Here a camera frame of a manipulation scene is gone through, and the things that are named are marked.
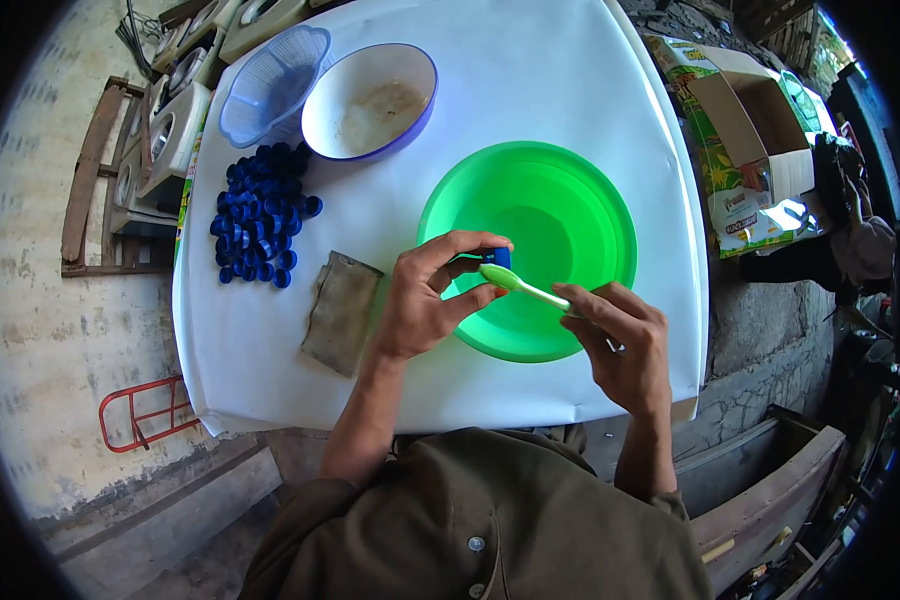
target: pile of blue bottle caps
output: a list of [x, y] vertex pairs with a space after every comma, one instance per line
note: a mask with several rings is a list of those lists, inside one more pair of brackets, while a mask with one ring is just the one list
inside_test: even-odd
[[303, 142], [295, 150], [279, 142], [226, 168], [227, 189], [216, 197], [210, 223], [220, 283], [239, 278], [290, 285], [297, 266], [294, 236], [324, 209], [324, 201], [305, 195], [300, 183], [312, 155]]

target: olive green shirt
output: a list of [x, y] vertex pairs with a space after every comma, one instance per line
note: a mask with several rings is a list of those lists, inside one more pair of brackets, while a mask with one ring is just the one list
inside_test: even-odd
[[713, 598], [680, 493], [643, 502], [566, 444], [420, 438], [369, 488], [314, 479], [281, 508], [242, 600]]

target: printed cardboard box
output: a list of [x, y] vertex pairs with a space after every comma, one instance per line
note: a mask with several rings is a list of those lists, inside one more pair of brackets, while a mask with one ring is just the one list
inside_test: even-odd
[[720, 258], [824, 234], [824, 213], [806, 192], [813, 187], [812, 150], [771, 72], [731, 50], [663, 35], [644, 39], [698, 145]]

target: green plastic basin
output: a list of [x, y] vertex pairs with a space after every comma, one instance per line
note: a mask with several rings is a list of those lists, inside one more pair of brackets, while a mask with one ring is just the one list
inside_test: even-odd
[[[587, 289], [634, 284], [636, 233], [630, 211], [599, 169], [570, 150], [541, 142], [506, 142], [459, 162], [433, 190], [417, 243], [451, 230], [483, 230], [513, 242], [511, 269], [550, 290], [554, 282]], [[485, 283], [464, 273], [444, 299]], [[582, 348], [560, 326], [563, 313], [520, 292], [463, 320], [456, 336], [503, 360], [542, 363]]]

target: white bowl with blue rim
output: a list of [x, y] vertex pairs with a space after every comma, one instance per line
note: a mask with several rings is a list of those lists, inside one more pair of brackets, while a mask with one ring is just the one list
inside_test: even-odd
[[330, 31], [297, 25], [277, 34], [233, 79], [220, 133], [235, 148], [292, 141], [304, 102], [333, 63]]
[[406, 148], [433, 114], [437, 66], [411, 44], [368, 46], [334, 63], [303, 106], [307, 146], [329, 161], [380, 161]]

